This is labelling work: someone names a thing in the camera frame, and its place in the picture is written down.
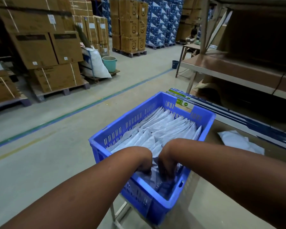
dark blue bucket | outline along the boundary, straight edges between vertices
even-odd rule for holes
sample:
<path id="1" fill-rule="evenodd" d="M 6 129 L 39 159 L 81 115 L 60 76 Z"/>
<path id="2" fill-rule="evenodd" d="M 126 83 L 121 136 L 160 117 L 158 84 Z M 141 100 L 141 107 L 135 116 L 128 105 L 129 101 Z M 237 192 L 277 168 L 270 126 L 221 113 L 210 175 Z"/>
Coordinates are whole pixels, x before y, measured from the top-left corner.
<path id="1" fill-rule="evenodd" d="M 172 69 L 177 69 L 179 61 L 173 60 L 172 62 L 173 62 Z"/>

person's right arm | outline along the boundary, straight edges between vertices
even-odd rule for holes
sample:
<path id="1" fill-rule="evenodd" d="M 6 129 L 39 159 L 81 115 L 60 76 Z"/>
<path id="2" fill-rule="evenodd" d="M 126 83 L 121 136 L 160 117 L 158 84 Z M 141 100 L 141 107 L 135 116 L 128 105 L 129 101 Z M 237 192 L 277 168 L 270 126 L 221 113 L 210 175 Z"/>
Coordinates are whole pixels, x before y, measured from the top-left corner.
<path id="1" fill-rule="evenodd" d="M 286 163 L 229 146 L 174 139 L 159 155 L 160 174 L 173 177 L 177 163 L 272 226 L 286 228 Z"/>

yellow floor line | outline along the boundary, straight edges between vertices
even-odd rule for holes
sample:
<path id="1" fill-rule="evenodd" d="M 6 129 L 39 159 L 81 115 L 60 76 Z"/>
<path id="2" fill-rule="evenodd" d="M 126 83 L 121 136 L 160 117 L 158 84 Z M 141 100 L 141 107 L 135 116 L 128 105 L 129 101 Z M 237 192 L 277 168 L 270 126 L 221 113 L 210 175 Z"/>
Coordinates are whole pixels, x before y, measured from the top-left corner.
<path id="1" fill-rule="evenodd" d="M 53 135 L 54 133 L 56 133 L 56 131 L 53 131 L 53 132 L 51 132 L 51 133 L 49 133 L 49 134 L 47 134 L 47 135 L 44 135 L 44 136 L 42 136 L 42 137 L 40 137 L 40 138 L 37 138 L 37 139 L 31 141 L 31 142 L 29 142 L 29 143 L 27 143 L 27 144 L 25 144 L 25 145 L 23 145 L 23 146 L 20 146 L 20 147 L 17 148 L 17 149 L 14 149 L 14 150 L 12 150 L 12 151 L 6 153 L 6 154 L 3 154 L 3 155 L 0 156 L 0 160 L 2 160 L 2 159 L 4 159 L 4 158 L 7 158 L 7 157 L 9 157 L 9 156 L 11 156 L 11 155 L 13 155 L 13 154 L 15 154 L 15 153 L 17 153 L 17 152 L 19 152 L 19 151 L 25 149 L 25 148 L 27 148 L 27 147 L 29 147 L 29 146 L 31 146 L 31 145 L 37 143 L 37 142 L 40 142 L 40 141 L 42 141 L 43 139 L 46 139 L 47 137 Z"/>

floor marking line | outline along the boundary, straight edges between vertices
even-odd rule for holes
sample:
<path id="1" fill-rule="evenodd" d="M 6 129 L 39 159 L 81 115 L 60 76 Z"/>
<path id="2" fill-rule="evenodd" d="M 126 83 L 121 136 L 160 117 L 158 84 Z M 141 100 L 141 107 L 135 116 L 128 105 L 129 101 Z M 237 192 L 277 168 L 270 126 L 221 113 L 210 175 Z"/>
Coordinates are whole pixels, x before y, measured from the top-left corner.
<path id="1" fill-rule="evenodd" d="M 51 132 L 51 133 L 48 133 L 47 135 L 44 135 L 44 136 L 42 136 L 42 137 L 40 137 L 40 138 L 36 138 L 35 140 L 32 140 L 31 142 L 29 142 L 29 143 L 27 143 L 27 144 L 25 144 L 25 145 L 23 145 L 23 146 L 20 146 L 20 147 L 17 148 L 17 149 L 14 149 L 14 150 L 12 150 L 12 151 L 6 153 L 6 154 L 3 154 L 3 155 L 0 156 L 0 160 L 2 160 L 2 159 L 4 159 L 4 158 L 7 158 L 7 157 L 9 157 L 9 156 L 11 156 L 11 155 L 13 155 L 13 154 L 15 154 L 15 153 L 18 153 L 19 151 L 21 151 L 21 150 L 23 150 L 23 149 L 25 149 L 25 148 L 27 148 L 27 147 L 29 147 L 29 146 L 31 146 L 31 145 L 37 143 L 37 142 L 40 142 L 40 141 L 42 141 L 43 139 L 48 138 L 49 136 L 53 135 L 54 133 L 56 133 L 56 131 L 53 131 L 53 132 Z"/>
<path id="2" fill-rule="evenodd" d="M 131 86 L 129 86 L 128 88 L 125 88 L 125 89 L 123 89 L 123 90 L 121 90 L 121 91 L 115 92 L 115 93 L 113 93 L 113 94 L 111 94 L 111 95 L 109 95 L 109 96 L 106 96 L 106 97 L 104 97 L 104 98 L 102 98 L 102 99 L 100 99 L 100 100 L 97 100 L 97 101 L 95 101 L 95 102 L 93 102 L 93 103 L 91 103 L 91 104 L 88 104 L 88 105 L 86 105 L 86 106 L 84 106 L 84 107 L 81 107 L 81 108 L 76 109 L 76 110 L 74 110 L 74 111 L 72 111 L 72 112 L 66 113 L 65 115 L 62 115 L 62 116 L 60 116 L 60 117 L 57 117 L 57 118 L 55 118 L 55 119 L 53 119 L 53 120 L 50 120 L 50 121 L 48 121 L 48 122 L 46 122 L 46 123 L 43 123 L 43 124 L 39 125 L 39 126 L 36 126 L 36 127 L 31 128 L 31 129 L 29 129 L 29 130 L 27 130 L 27 131 L 24 131 L 24 132 L 19 133 L 19 134 L 15 135 L 15 136 L 12 136 L 12 137 L 10 137 L 10 138 L 8 138 L 8 139 L 5 139 L 5 140 L 3 140 L 3 141 L 0 142 L 0 147 L 1 147 L 1 146 L 4 146 L 4 145 L 6 145 L 6 144 L 9 144 L 9 143 L 11 143 L 11 142 L 13 142 L 13 141 L 16 141 L 16 140 L 18 140 L 18 139 L 20 139 L 20 138 L 22 138 L 22 137 L 25 137 L 26 135 L 32 134 L 32 133 L 34 133 L 34 132 L 36 132 L 36 131 L 38 131 L 38 130 L 41 130 L 41 129 L 43 129 L 43 128 L 49 126 L 49 125 L 52 125 L 52 124 L 54 124 L 54 123 L 56 123 L 56 122 L 58 122 L 58 121 L 61 121 L 61 120 L 65 119 L 65 118 L 68 118 L 68 117 L 70 117 L 70 116 L 72 116 L 72 115 L 75 115 L 76 113 L 79 113 L 79 112 L 84 111 L 84 110 L 86 110 L 86 109 L 88 109 L 88 108 L 91 108 L 91 107 L 93 107 L 93 106 L 95 106 L 95 105 L 97 105 L 97 104 L 99 104 L 99 103 L 104 102 L 105 100 L 108 100 L 108 99 L 110 99 L 110 98 L 112 98 L 112 97 L 115 97 L 115 96 L 117 96 L 117 95 L 119 95 L 119 94 L 121 94 L 121 93 L 124 93 L 124 92 L 126 92 L 126 91 L 128 91 L 128 90 L 130 90 L 130 89 L 133 89 L 133 88 L 135 88 L 135 87 L 137 87 L 137 86 L 139 86 L 139 85 L 141 85 L 141 84 L 144 84 L 144 83 L 146 83 L 146 82 L 148 82 L 148 81 L 150 81 L 150 80 L 153 80 L 153 79 L 155 79 L 155 78 L 157 78 L 157 77 L 159 77 L 159 76 L 161 76 L 161 75 L 164 75 L 164 74 L 166 74 L 166 73 L 168 73 L 168 72 L 170 72 L 170 71 L 172 71 L 172 70 L 173 70 L 173 69 L 170 68 L 170 69 L 168 69 L 168 70 L 166 70 L 166 71 L 164 71 L 164 72 L 162 72 L 162 73 L 160 73 L 160 74 L 157 74 L 157 75 L 155 75 L 155 76 L 153 76 L 153 77 L 150 77 L 150 78 L 148 78 L 148 79 L 145 79 L 145 80 L 143 80 L 143 81 L 141 81 L 141 82 L 138 82 L 138 83 L 136 83 L 136 84 L 134 84 L 134 85 L 131 85 Z"/>

person's left arm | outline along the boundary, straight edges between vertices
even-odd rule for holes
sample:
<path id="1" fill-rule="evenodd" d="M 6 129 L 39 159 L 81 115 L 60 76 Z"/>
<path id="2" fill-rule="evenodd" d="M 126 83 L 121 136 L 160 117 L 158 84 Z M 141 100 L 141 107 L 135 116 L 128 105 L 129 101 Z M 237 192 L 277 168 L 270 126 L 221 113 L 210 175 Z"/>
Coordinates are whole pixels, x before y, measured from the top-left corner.
<path id="1" fill-rule="evenodd" d="M 152 162 L 147 148 L 122 149 L 61 183 L 1 228 L 97 228 L 132 174 L 150 171 Z"/>

